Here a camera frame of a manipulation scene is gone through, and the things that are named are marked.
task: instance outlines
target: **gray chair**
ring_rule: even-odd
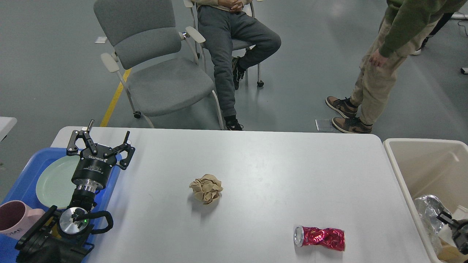
[[[192,21],[193,21],[193,27],[194,28],[197,28],[197,23],[195,22],[195,15],[193,13],[193,9],[194,9],[194,5],[193,5],[193,2],[191,0],[183,0],[183,3],[185,5],[186,8],[189,8],[190,9],[190,12],[192,14]],[[253,3],[251,2],[250,4],[248,4],[247,6],[244,7],[244,11],[252,16],[253,18],[255,18],[255,11],[254,11],[254,5]],[[240,39],[235,39],[233,38],[232,39],[233,41],[233,51],[234,50],[241,50],[241,49],[245,49],[246,52],[248,52],[250,50],[250,47],[255,45],[253,43],[250,43],[250,42],[246,42],[246,41],[243,41],[243,40],[240,40]],[[204,51],[204,46],[203,46],[203,43],[200,43],[200,46],[201,46],[201,52],[202,52],[202,59],[203,59],[203,67],[204,67],[204,70],[206,72],[206,57],[205,57],[205,51]],[[257,64],[257,87],[263,87],[264,86],[264,82],[262,81],[262,78],[260,76],[260,63]],[[245,78],[246,78],[246,81],[249,79],[249,75],[248,75],[249,71],[246,70],[245,71]]]
[[[187,32],[176,29],[171,0],[97,0],[95,15],[115,52],[101,55],[109,72],[116,72],[127,93],[135,118],[161,116],[191,106],[212,95],[216,102],[219,126],[224,130],[218,98],[211,78],[198,66],[198,58],[187,38],[202,43],[205,39],[192,27]],[[174,58],[123,79],[118,61],[130,69],[152,58],[177,53],[185,40],[194,62]]]

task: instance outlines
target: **mug handle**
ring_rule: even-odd
[[[38,221],[39,218],[41,218],[42,215],[44,215],[44,213],[45,211],[40,208],[31,209],[28,211],[28,218],[31,218],[34,221]]]

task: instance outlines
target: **trash bin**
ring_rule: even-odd
[[[451,212],[468,207],[468,146],[441,139],[387,139],[383,145],[426,252],[432,263],[441,263],[413,199],[431,194]]]

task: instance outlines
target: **crushed soda can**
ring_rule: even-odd
[[[298,247],[322,245],[329,249],[344,251],[344,231],[337,228],[297,226],[294,230],[294,244]]]

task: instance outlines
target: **chair seat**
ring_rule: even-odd
[[[233,50],[244,49],[244,48],[248,48],[250,46],[255,45],[254,43],[246,42],[246,41],[242,41],[242,40],[234,39],[234,38],[232,39],[232,41],[233,41]]]
[[[175,58],[130,74],[132,99],[146,116],[160,116],[193,105],[214,89],[211,78],[192,61]]]

